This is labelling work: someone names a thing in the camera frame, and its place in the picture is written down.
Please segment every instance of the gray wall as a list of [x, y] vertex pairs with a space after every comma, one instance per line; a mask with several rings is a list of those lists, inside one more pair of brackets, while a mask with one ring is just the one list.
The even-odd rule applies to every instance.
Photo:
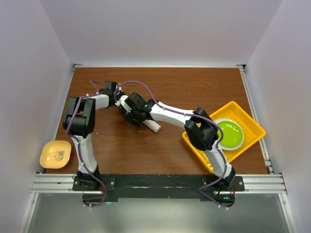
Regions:
[[246, 64], [281, 0], [41, 0], [74, 63]]
[[246, 66], [275, 172], [300, 232], [310, 232], [311, 2], [284, 0]]
[[0, 1], [0, 232], [16, 233], [53, 140], [70, 62], [38, 0]]

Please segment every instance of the yellow square plate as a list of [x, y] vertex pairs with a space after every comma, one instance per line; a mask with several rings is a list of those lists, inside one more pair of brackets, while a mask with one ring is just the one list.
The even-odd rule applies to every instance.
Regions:
[[[216, 112], [210, 115], [212, 120], [217, 120], [220, 118], [228, 118], [237, 122], [244, 132], [244, 142], [236, 150], [224, 150], [224, 154], [229, 162], [233, 161], [240, 154], [250, 148], [253, 144], [258, 142], [262, 137], [266, 135], [266, 131], [255, 122], [249, 114], [246, 113], [236, 102], [231, 101], [222, 108], [218, 109]], [[213, 167], [210, 164], [210, 161], [206, 157], [205, 153], [201, 150], [195, 148], [186, 132], [183, 132], [183, 138], [187, 145], [192, 149], [208, 171], [214, 174]]]
[[51, 141], [43, 148], [40, 165], [44, 168], [62, 168], [68, 163], [70, 152], [71, 144], [69, 142]]

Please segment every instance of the wire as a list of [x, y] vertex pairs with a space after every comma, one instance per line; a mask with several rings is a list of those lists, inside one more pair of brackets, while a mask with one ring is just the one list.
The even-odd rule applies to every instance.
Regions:
[[[95, 87], [96, 90], [98, 90], [98, 88], [96, 87], [96, 85], [95, 85], [94, 83], [98, 83], [98, 84], [100, 84], [100, 85], [103, 85], [102, 83], [99, 83], [99, 82], [93, 81], [93, 80], [91, 80], [91, 83], [93, 84], [93, 86]], [[101, 205], [101, 204], [105, 201], [106, 196], [107, 196], [107, 189], [106, 189], [105, 184], [104, 184], [100, 179], [98, 179], [96, 176], [94, 176], [94, 175], [92, 174], [92, 172], [91, 172], [91, 171], [87, 168], [87, 166], [85, 165], [85, 162], [84, 162], [84, 160], [83, 160], [83, 158], [82, 158], [82, 155], [81, 155], [81, 141], [80, 141], [76, 136], [69, 134], [69, 131], [70, 131], [70, 129], [71, 129], [73, 120], [74, 120], [74, 118], [75, 118], [76, 115], [77, 115], [77, 112], [78, 112], [79, 106], [80, 106], [80, 104], [81, 104], [81, 102], [82, 102], [82, 99], [83, 99], [83, 98], [89, 98], [89, 97], [97, 96], [98, 93], [99, 93], [99, 91], [97, 92], [97, 94], [81, 96], [81, 97], [79, 98], [78, 103], [77, 103], [77, 106], [75, 107], [75, 109], [74, 109], [74, 111], [73, 111], [71, 120], [70, 120], [70, 122], [69, 122], [69, 124], [68, 124], [68, 126], [67, 126], [67, 129], [66, 129], [66, 135], [67, 135], [68, 137], [74, 138], [74, 139], [77, 141], [77, 145], [78, 145], [77, 154], [78, 154], [78, 156], [79, 156], [79, 158], [80, 158], [80, 161], [81, 161], [83, 167], [84, 167], [85, 170], [88, 172], [88, 174], [89, 174], [94, 180], [96, 180], [96, 181], [104, 188], [104, 194], [103, 194], [104, 196], [103, 196], [103, 199], [102, 199], [99, 203], [93, 204], [93, 205], [91, 205], [90, 207], [99, 206], [99, 205]]]
[[204, 195], [205, 197], [207, 197], [208, 199], [210, 199], [210, 200], [211, 200], [212, 202], [214, 202], [215, 204], [217, 204], [217, 205], [219, 205], [219, 206], [221, 206], [221, 207], [223, 207], [223, 208], [226, 208], [225, 206], [223, 206], [223, 205], [221, 205], [219, 202], [217, 202], [213, 197], [211, 197], [210, 195], [206, 194], [206, 193], [203, 191], [203, 189], [208, 188], [208, 187], [211, 187], [211, 186], [217, 184], [217, 183], [225, 176], [225, 174], [226, 174], [226, 172], [227, 172], [227, 161], [226, 161], [225, 155], [224, 155], [224, 153], [219, 149], [219, 143], [220, 143], [220, 142], [222, 141], [222, 139], [224, 138], [224, 132], [223, 132], [222, 128], [221, 128], [218, 124], [216, 124], [214, 121], [212, 121], [212, 120], [210, 120], [210, 119], [208, 119], [208, 118], [206, 118], [206, 117], [204, 117], [204, 116], [195, 115], [195, 114], [189, 114], [189, 113], [186, 113], [186, 114], [185, 114], [185, 113], [182, 113], [182, 112], [177, 111], [177, 110], [174, 110], [174, 109], [164, 108], [162, 105], [160, 105], [160, 104], [158, 103], [158, 101], [157, 101], [156, 98], [154, 97], [154, 95], [153, 95], [153, 93], [151, 92], [151, 90], [147, 87], [147, 85], [145, 85], [144, 83], [139, 82], [139, 81], [127, 81], [127, 82], [124, 82], [124, 83], [121, 83], [120, 85], [118, 85], [117, 88], [116, 88], [116, 90], [115, 90], [115, 92], [114, 92], [114, 95], [113, 95], [115, 102], [117, 102], [117, 92], [118, 92], [119, 88], [120, 88], [121, 86], [125, 85], [125, 84], [128, 84], [128, 83], [138, 83], [138, 84], [140, 84], [140, 85], [143, 85], [143, 86], [147, 89], [147, 91], [148, 91], [149, 94], [151, 95], [151, 98], [154, 100], [155, 104], [156, 104], [158, 107], [160, 107], [160, 108], [162, 108], [162, 109], [165, 109], [165, 110], [167, 110], [167, 111], [170, 111], [170, 112], [172, 112], [172, 113], [176, 113], [176, 114], [180, 114], [180, 115], [185, 115], [185, 116], [189, 116], [189, 117], [197, 117], [197, 118], [203, 119], [203, 120], [205, 120], [205, 121], [211, 123], [212, 125], [214, 125], [214, 126], [221, 132], [221, 137], [220, 137], [220, 139], [216, 142], [216, 150], [219, 152], [219, 154], [221, 155], [221, 157], [222, 157], [222, 159], [223, 159], [223, 161], [224, 161], [224, 164], [225, 164], [224, 172], [222, 173], [222, 175], [221, 175], [217, 180], [215, 180], [215, 181], [213, 181], [213, 182], [211, 182], [211, 183], [209, 183], [209, 184], [207, 184], [207, 185], [204, 185], [204, 186], [202, 186], [201, 188], [199, 188], [199, 191], [200, 191], [200, 193], [201, 193], [202, 195]]

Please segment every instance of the yellow plastic basket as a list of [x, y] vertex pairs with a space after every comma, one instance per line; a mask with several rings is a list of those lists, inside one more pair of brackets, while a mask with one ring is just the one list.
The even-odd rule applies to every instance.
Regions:
[[[249, 114], [247, 114], [236, 102], [231, 101], [222, 108], [218, 109], [216, 112], [210, 115], [212, 120], [217, 120], [220, 118], [228, 118], [237, 122], [244, 132], [244, 142], [236, 150], [224, 150], [224, 154], [229, 162], [232, 162], [240, 154], [250, 148], [253, 144], [258, 142], [262, 137], [266, 135], [266, 131], [255, 122]], [[206, 157], [205, 153], [201, 150], [195, 148], [186, 132], [183, 132], [183, 138], [187, 145], [192, 149], [195, 155], [200, 159], [208, 171], [214, 174], [213, 167], [210, 164], [210, 161]]]

